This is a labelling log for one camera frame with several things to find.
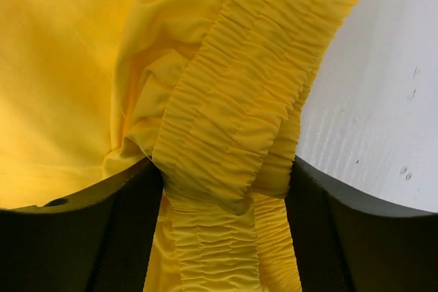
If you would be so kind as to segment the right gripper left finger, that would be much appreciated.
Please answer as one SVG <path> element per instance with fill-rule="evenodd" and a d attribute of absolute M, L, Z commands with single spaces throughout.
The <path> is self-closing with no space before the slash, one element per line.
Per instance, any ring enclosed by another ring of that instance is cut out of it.
<path fill-rule="evenodd" d="M 145 159 L 44 206 L 2 210 L 1 290 L 143 290 L 162 189 Z"/>

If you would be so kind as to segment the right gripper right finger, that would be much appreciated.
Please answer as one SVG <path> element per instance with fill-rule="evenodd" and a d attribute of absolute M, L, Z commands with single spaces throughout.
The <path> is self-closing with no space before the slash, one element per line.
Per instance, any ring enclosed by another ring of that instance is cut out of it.
<path fill-rule="evenodd" d="M 436 291 L 437 214 L 371 196 L 296 159 L 287 219 L 304 291 Z"/>

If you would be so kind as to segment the yellow shorts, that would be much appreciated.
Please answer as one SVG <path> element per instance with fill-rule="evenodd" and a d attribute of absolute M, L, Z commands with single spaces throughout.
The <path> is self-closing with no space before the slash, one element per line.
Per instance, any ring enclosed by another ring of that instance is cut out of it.
<path fill-rule="evenodd" d="M 165 192 L 145 291 L 300 291 L 300 116 L 357 2 L 1 0 L 1 206 L 150 159 Z"/>

